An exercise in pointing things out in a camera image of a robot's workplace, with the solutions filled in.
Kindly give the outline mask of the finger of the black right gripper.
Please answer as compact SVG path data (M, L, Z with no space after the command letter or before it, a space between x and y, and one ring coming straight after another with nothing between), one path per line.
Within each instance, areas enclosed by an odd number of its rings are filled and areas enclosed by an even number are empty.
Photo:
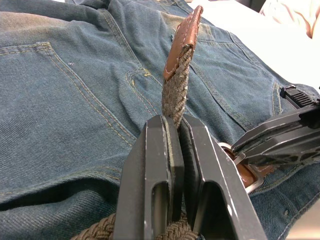
M273 116L267 121L259 124L257 127L247 131L231 147L234 154L239 154L253 143L262 140L264 137L270 137L274 134L282 134L292 131L294 128L302 127L311 123L313 120L320 119L320 107L318 105L309 105L291 112Z
M244 152L247 165L295 165L320 158L320 138L307 136L285 140L273 137Z

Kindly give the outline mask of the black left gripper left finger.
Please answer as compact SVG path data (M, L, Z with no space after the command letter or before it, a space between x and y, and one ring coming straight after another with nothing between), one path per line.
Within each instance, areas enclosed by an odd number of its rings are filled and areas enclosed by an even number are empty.
M149 119L121 174L113 239L154 240L181 217L184 160L174 121Z

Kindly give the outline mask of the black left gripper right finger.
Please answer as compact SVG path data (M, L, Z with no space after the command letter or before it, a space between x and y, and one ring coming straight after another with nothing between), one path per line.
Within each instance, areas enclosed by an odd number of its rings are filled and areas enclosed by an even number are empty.
M265 240L266 234L233 160L198 118L183 116L179 141L184 160L188 223L206 240Z

